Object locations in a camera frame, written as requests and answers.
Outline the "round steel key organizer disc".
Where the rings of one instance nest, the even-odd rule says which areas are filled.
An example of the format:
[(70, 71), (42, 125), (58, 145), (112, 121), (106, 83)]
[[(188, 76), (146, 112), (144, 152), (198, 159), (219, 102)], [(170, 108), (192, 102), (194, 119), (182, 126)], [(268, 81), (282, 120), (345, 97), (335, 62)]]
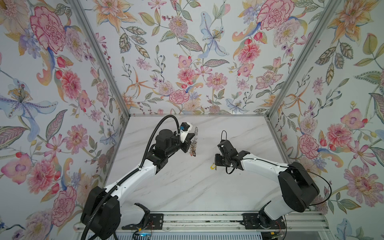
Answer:
[(192, 141), (191, 141), (191, 145), (190, 145), (190, 155), (191, 157), (196, 157), (196, 150), (197, 150), (197, 143), (198, 143), (198, 127), (195, 127), (195, 130), (194, 130), (194, 137), (192, 138)]

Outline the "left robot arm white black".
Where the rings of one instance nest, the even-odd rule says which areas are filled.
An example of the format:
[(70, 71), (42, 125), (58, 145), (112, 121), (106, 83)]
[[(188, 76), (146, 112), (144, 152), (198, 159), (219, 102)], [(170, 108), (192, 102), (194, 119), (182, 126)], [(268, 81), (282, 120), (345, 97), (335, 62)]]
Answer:
[(107, 240), (116, 235), (116, 230), (132, 227), (140, 232), (148, 227), (151, 211), (143, 204), (126, 206), (129, 195), (139, 184), (155, 176), (168, 163), (169, 158), (178, 151), (188, 153), (196, 132), (180, 130), (179, 133), (164, 129), (156, 136), (144, 154), (144, 162), (118, 181), (105, 188), (95, 187), (88, 196), (81, 222), (85, 225), (81, 238)]

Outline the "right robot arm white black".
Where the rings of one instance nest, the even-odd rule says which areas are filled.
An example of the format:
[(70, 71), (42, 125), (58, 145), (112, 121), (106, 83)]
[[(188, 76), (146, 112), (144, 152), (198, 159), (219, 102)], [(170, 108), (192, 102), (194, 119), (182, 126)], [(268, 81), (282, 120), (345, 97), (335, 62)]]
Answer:
[(221, 140), (218, 149), (216, 166), (252, 172), (279, 184), (281, 195), (268, 200), (258, 211), (260, 222), (268, 224), (291, 212), (302, 213), (320, 193), (300, 163), (275, 163), (247, 151), (238, 152), (228, 140)]

